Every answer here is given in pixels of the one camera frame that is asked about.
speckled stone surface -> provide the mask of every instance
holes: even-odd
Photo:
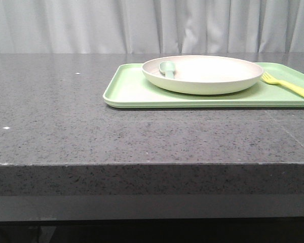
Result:
[[[226,56],[304,73],[302,53]],[[104,103],[119,65],[157,57],[0,55],[0,196],[304,194],[304,109]]]

spoon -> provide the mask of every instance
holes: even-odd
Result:
[[[174,78],[175,64],[171,61],[161,62],[159,70],[166,78]]]

green tray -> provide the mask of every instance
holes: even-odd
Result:
[[[304,88],[304,74],[277,63],[257,63],[278,79]],[[103,94],[116,108],[185,107],[304,107],[304,98],[276,85],[258,81],[252,87],[226,95],[189,95],[161,89],[142,73],[141,63],[119,66]]]

fork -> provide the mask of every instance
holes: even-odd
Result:
[[[271,76],[269,73],[265,72],[261,79],[267,83],[267,84],[270,84],[270,85],[281,85],[283,87],[286,87],[292,91],[294,91],[295,93],[301,95],[304,97],[304,88],[300,87],[300,86],[297,86],[297,85],[294,85],[290,82],[287,82],[285,80],[278,80],[276,78],[274,78],[273,76]]]

round plate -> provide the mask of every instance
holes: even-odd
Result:
[[[159,64],[172,61],[174,78],[165,78]],[[145,77],[154,85],[194,95],[228,94],[247,89],[260,80],[263,68],[241,59],[217,56],[172,56],[157,58],[143,64]]]

